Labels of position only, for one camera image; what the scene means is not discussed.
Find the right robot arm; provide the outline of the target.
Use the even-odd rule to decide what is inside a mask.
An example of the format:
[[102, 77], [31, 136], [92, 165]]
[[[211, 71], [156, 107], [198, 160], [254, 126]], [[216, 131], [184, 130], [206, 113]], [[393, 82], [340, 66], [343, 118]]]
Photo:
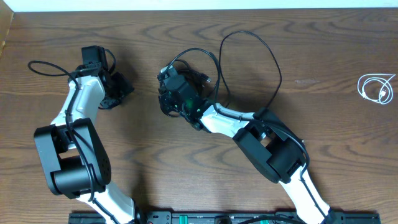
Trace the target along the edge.
[[330, 206], [309, 176], [305, 145], [275, 114], [227, 109], [200, 97], [181, 74], [162, 72], [157, 78], [165, 114], [176, 112], [198, 131], [230, 137], [261, 175], [283, 187], [303, 222], [329, 223]]

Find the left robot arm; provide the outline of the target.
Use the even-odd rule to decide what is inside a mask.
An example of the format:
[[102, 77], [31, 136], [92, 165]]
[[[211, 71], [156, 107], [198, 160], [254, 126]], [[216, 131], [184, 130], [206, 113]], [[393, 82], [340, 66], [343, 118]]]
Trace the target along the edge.
[[51, 193], [81, 201], [105, 223], [138, 221], [134, 200], [111, 180], [111, 164], [94, 123], [99, 110], [111, 110], [134, 88], [108, 64], [108, 49], [83, 47], [83, 63], [74, 71], [61, 70], [69, 92], [59, 114], [37, 128], [34, 142]]

